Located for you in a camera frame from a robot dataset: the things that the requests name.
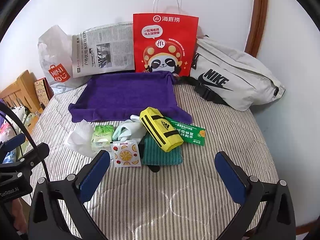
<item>metal bolt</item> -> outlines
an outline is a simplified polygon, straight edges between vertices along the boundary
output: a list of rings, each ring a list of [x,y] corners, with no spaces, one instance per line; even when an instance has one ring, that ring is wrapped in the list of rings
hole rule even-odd
[[[281,179],[280,184],[281,184],[282,186],[287,186],[286,181],[285,181],[285,180],[283,180],[283,179]]]
[[[67,176],[67,180],[69,180],[69,181],[72,181],[72,180],[74,180],[76,178],[76,176],[74,175],[74,174],[69,174],[68,176]]]
[[[38,179],[38,183],[41,184],[41,183],[44,183],[45,179],[44,178],[40,178]]]
[[[254,176],[254,175],[250,176],[250,180],[251,180],[252,182],[258,182],[257,176]]]

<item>nike swoosh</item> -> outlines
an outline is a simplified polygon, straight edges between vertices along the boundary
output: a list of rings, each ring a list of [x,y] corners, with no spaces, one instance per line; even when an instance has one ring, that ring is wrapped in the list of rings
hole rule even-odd
[[[208,81],[204,80],[204,79],[203,79],[203,75],[204,75],[204,73],[201,74],[201,75],[198,77],[198,80],[199,80],[199,82],[200,82],[201,84],[204,84],[204,85],[207,85],[207,86],[210,86],[210,87],[222,88],[222,89],[225,89],[225,90],[233,91],[233,90],[231,90],[231,89],[224,88],[224,87],[221,86],[221,85],[219,86],[219,85],[217,85],[217,84],[215,84],[215,83],[211,83],[211,82],[208,82]]]

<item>fanny pack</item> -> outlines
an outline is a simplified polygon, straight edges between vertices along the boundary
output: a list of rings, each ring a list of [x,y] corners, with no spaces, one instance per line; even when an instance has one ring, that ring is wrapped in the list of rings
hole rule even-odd
[[[279,99],[285,91],[259,60],[208,37],[197,39],[190,77],[182,80],[195,86],[205,100],[239,111]]]
[[[159,147],[165,152],[170,152],[183,143],[179,132],[173,128],[158,109],[148,107],[143,110],[140,113],[140,120]]]

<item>mattress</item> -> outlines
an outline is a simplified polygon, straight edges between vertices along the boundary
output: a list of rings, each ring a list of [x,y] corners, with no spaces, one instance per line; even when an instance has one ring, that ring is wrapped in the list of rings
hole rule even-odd
[[[78,173],[91,161],[63,145],[69,131],[78,125],[71,122],[68,105],[77,101],[85,86],[55,95],[33,130],[37,144],[49,145],[45,162],[51,180]],[[193,124],[206,128],[205,145],[184,143],[183,163],[161,166],[158,173],[144,165],[116,168],[111,161],[91,201],[84,204],[108,239],[216,239],[239,208],[215,169],[214,156],[219,151],[225,151],[248,175],[254,174],[263,182],[278,181],[272,157],[250,110],[239,112],[206,102],[187,84],[175,85],[174,91],[178,106],[192,115]],[[42,165],[37,165],[30,178],[33,189],[44,176]],[[31,204],[28,195],[23,199]],[[60,206],[71,233],[79,236],[63,201]],[[257,225],[262,210],[263,203],[250,228]]]

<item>light green cloth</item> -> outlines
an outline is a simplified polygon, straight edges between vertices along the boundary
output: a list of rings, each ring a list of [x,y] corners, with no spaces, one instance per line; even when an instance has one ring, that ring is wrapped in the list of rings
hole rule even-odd
[[[175,147],[170,152],[163,151],[153,137],[147,132],[144,139],[142,164],[145,165],[178,165],[182,163],[181,147]]]

